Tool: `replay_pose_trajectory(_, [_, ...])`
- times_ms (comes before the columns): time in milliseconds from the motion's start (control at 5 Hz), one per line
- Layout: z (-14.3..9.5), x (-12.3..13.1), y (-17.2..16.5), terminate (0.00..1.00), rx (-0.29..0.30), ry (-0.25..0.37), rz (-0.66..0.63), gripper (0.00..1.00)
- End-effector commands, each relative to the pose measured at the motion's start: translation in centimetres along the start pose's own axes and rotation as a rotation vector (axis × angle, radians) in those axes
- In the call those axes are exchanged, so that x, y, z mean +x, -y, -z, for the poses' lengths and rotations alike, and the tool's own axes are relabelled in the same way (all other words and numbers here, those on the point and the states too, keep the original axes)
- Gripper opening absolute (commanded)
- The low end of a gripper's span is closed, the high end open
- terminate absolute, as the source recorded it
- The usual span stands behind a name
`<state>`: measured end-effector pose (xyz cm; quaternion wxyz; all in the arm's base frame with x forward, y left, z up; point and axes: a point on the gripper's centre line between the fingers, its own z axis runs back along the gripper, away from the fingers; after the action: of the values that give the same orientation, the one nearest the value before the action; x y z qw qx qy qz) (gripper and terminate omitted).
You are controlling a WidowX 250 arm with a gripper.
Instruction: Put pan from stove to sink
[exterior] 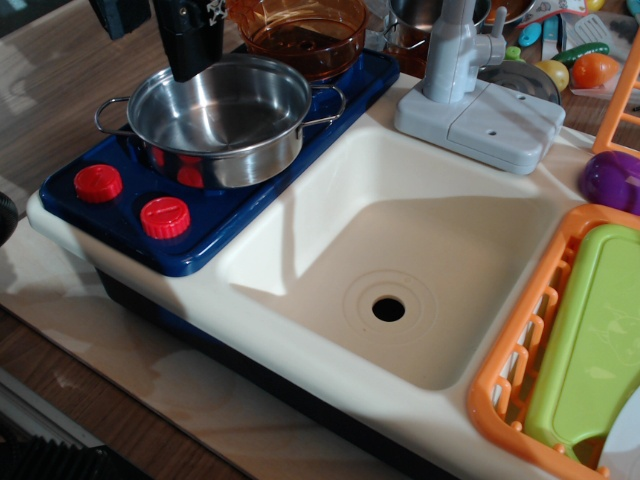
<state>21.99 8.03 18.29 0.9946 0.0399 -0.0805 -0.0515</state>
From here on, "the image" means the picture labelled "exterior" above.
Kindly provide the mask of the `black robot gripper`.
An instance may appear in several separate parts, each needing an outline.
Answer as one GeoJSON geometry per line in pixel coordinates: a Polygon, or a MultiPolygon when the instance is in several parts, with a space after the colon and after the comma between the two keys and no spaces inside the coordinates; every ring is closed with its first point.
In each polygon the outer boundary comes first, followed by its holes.
{"type": "Polygon", "coordinates": [[[186,82],[220,60],[227,6],[223,0],[153,2],[165,55],[176,82],[186,82]]]}

